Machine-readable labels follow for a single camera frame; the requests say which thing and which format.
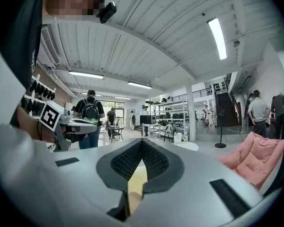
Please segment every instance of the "security camera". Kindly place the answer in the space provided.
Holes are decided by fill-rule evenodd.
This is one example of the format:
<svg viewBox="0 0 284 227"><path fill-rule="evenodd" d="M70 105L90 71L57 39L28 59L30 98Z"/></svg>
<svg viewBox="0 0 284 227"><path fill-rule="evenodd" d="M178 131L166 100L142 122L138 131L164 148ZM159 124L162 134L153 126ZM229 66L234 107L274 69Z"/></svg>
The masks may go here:
<svg viewBox="0 0 284 227"><path fill-rule="evenodd" d="M104 8L100 10L100 12L96 15L96 17L100 18L101 24L106 23L115 13L117 12L117 6L114 2L108 3Z"/></svg>
<svg viewBox="0 0 284 227"><path fill-rule="evenodd" d="M239 40L235 40L233 42L233 47L238 47L240 45L240 41Z"/></svg>

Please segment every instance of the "gray shirt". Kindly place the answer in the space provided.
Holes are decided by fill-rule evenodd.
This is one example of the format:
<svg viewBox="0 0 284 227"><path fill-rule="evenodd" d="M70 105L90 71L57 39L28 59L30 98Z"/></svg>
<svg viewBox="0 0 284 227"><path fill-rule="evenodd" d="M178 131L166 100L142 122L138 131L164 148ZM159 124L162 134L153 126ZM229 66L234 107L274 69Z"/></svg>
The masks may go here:
<svg viewBox="0 0 284 227"><path fill-rule="evenodd" d="M281 95L278 95L273 99L271 111L275 113L275 117L284 114L284 98Z"/></svg>
<svg viewBox="0 0 284 227"><path fill-rule="evenodd" d="M261 98L256 97L249 105L248 112L253 113L255 122L261 122L266 119L267 110L270 110L268 104Z"/></svg>

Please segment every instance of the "staircase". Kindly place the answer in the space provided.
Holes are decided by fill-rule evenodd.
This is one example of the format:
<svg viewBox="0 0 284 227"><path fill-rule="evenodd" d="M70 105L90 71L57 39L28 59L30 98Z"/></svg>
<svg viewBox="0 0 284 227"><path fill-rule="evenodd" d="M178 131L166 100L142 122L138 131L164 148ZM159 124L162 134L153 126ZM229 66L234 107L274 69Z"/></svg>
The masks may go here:
<svg viewBox="0 0 284 227"><path fill-rule="evenodd" d="M221 120L222 120L222 126L223 127L233 127L238 126L239 121L238 117L236 115L236 111L233 107L232 101L228 93L222 93L217 94L218 98L218 105L219 108L224 111L224 116L220 119L218 118L218 127L221 126Z"/></svg>

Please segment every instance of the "hair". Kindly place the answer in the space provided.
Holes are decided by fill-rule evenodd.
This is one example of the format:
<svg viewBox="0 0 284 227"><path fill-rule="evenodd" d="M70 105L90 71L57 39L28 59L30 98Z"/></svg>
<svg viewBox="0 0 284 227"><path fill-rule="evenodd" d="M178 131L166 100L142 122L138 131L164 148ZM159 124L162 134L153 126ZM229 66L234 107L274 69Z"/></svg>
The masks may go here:
<svg viewBox="0 0 284 227"><path fill-rule="evenodd" d="M260 92L259 92L259 90L254 90L254 96L255 96L255 97L260 97Z"/></svg>
<svg viewBox="0 0 284 227"><path fill-rule="evenodd" d="M89 90L87 96L95 96L96 92L94 90Z"/></svg>

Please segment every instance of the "pink chair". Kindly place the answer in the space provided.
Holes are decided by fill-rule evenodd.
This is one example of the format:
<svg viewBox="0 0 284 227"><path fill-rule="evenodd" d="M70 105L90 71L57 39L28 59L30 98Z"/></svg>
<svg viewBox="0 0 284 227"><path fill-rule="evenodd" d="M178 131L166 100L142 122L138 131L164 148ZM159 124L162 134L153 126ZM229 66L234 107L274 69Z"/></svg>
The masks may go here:
<svg viewBox="0 0 284 227"><path fill-rule="evenodd" d="M284 151L284 140L263 138L253 132L231 154L217 160L260 190Z"/></svg>

